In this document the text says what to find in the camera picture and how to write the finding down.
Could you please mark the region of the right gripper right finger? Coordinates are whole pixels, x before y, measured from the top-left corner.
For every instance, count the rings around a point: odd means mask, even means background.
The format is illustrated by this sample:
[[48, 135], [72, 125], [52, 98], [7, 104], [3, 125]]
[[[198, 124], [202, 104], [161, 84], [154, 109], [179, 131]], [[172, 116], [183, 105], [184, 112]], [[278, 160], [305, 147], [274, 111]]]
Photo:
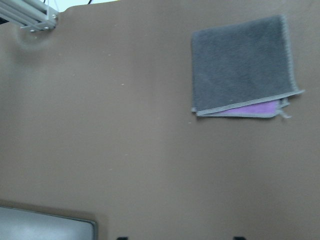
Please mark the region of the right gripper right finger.
[[246, 240], [244, 236], [234, 236], [233, 240]]

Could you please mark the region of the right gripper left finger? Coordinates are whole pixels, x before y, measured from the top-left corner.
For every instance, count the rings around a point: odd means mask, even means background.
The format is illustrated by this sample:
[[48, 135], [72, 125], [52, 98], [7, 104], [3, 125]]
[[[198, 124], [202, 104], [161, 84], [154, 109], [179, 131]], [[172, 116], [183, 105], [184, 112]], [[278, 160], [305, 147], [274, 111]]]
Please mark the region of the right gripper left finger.
[[119, 236], [116, 240], [128, 240], [128, 236]]

